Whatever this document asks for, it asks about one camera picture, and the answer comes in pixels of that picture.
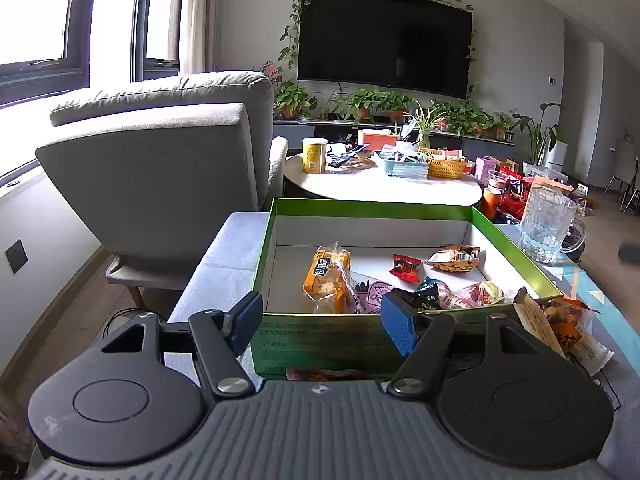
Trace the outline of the long tan biscuit pack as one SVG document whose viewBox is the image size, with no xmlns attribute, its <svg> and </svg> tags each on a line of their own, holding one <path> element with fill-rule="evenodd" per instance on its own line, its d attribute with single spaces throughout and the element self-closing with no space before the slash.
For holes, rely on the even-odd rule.
<svg viewBox="0 0 640 480">
<path fill-rule="evenodd" d="M 547 321 L 544 311 L 531 296 L 527 288 L 521 287 L 513 300 L 513 307 L 522 326 L 539 341 L 545 344 L 561 358 L 565 358 L 559 341 Z"/>
</svg>

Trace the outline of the black wall television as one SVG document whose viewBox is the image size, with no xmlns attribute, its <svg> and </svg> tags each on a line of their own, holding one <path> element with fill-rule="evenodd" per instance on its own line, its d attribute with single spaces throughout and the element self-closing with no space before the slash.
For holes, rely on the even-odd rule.
<svg viewBox="0 0 640 480">
<path fill-rule="evenodd" d="M 432 0 L 303 0 L 297 77 L 463 99 L 473 14 Z"/>
</svg>

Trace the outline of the clear glass mug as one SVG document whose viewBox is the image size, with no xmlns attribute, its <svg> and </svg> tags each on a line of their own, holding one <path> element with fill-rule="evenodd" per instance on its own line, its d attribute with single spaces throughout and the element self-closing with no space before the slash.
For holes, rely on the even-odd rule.
<svg viewBox="0 0 640 480">
<path fill-rule="evenodd" d="M 528 194 L 518 247 L 539 263 L 550 263 L 559 254 L 581 250 L 587 234 L 577 211 L 574 200 L 557 188 L 534 186 Z"/>
</svg>

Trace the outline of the orange chips bag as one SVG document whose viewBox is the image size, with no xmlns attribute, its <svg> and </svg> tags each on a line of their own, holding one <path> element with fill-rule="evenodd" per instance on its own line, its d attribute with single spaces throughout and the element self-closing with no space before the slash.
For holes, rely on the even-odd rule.
<svg viewBox="0 0 640 480">
<path fill-rule="evenodd" d="M 544 315 L 567 356 L 574 356 L 591 377 L 600 373 L 612 359 L 613 352 L 592 334 L 592 322 L 599 314 L 584 302 L 555 298 L 544 307 Z"/>
</svg>

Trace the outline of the round white coffee table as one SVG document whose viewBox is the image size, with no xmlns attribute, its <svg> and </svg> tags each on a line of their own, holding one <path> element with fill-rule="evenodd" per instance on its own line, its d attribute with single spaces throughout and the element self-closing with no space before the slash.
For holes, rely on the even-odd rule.
<svg viewBox="0 0 640 480">
<path fill-rule="evenodd" d="M 465 174 L 459 179 L 392 177 L 369 156 L 357 156 L 341 168 L 326 167 L 324 174 L 306 174 L 298 154 L 284 163 L 283 174 L 305 193 L 331 200 L 474 206 L 482 197 L 480 185 Z"/>
</svg>

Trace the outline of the yellow canister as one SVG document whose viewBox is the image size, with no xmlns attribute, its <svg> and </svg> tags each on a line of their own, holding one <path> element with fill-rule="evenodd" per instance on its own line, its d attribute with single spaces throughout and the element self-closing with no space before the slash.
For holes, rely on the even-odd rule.
<svg viewBox="0 0 640 480">
<path fill-rule="evenodd" d="M 323 174 L 326 170 L 326 149 L 328 140 L 306 138 L 303 140 L 303 172 L 305 174 Z"/>
</svg>

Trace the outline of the red black spicy snack pack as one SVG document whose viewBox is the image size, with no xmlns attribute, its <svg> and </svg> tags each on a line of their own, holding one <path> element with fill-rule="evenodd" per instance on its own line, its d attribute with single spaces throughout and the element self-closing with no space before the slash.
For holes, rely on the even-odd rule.
<svg viewBox="0 0 640 480">
<path fill-rule="evenodd" d="M 450 288 L 444 282 L 424 278 L 415 290 L 402 290 L 400 296 L 418 312 L 440 311 L 449 309 L 447 298 L 450 292 Z"/>
</svg>

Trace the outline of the spider plant in vase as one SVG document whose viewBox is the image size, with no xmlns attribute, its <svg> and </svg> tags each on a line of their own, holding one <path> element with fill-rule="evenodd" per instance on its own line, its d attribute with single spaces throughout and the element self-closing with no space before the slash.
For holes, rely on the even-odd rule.
<svg viewBox="0 0 640 480">
<path fill-rule="evenodd" d="M 417 99 L 414 99 L 413 109 L 409 116 L 419 130 L 418 145 L 420 151 L 426 152 L 431 148 L 431 133 L 445 119 L 446 112 L 434 105 L 424 107 Z"/>
</svg>

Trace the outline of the yellow wicker basket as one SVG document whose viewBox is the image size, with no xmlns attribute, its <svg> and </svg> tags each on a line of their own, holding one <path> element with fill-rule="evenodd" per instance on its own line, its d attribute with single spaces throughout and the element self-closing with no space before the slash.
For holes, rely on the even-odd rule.
<svg viewBox="0 0 640 480">
<path fill-rule="evenodd" d="M 428 175 L 433 178 L 459 179 L 464 173 L 468 161 L 462 157 L 460 159 L 437 159 L 429 157 Z"/>
</svg>

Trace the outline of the green cardboard box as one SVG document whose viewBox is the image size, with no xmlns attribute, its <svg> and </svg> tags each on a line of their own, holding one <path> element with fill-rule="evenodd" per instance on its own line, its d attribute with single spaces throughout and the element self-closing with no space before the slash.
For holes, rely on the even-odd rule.
<svg viewBox="0 0 640 480">
<path fill-rule="evenodd" d="M 346 304 L 334 312 L 303 284 L 314 253 L 350 255 Z M 548 300 L 560 290 L 471 206 L 277 198 L 253 288 L 264 315 L 250 343 L 256 373 L 358 370 L 390 376 L 432 318 L 482 332 L 489 315 L 516 318 L 520 289 Z"/>
</svg>

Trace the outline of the orange bread snack pack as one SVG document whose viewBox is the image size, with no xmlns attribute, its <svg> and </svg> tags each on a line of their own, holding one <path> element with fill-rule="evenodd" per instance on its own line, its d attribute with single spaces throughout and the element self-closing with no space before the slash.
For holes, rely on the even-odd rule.
<svg viewBox="0 0 640 480">
<path fill-rule="evenodd" d="M 314 305 L 314 313 L 348 313 L 352 305 L 349 287 L 349 251 L 339 242 L 318 247 L 303 281 L 303 292 Z"/>
</svg>

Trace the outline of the blue plastic basket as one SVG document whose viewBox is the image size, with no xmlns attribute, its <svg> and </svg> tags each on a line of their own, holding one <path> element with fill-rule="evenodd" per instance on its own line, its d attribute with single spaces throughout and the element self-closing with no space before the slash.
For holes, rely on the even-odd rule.
<svg viewBox="0 0 640 480">
<path fill-rule="evenodd" d="M 412 160 L 404 156 L 382 156 L 373 152 L 371 159 L 386 176 L 406 179 L 426 179 L 428 177 L 428 163 L 422 160 Z"/>
</svg>

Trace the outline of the dark window frame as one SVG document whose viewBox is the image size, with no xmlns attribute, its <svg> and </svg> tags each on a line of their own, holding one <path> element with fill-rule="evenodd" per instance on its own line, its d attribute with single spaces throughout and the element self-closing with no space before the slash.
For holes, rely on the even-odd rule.
<svg viewBox="0 0 640 480">
<path fill-rule="evenodd" d="M 1 0 L 1 104 L 89 87 L 96 0 Z M 120 0 L 107 0 L 114 16 Z M 182 0 L 132 0 L 133 81 L 180 70 Z"/>
</svg>

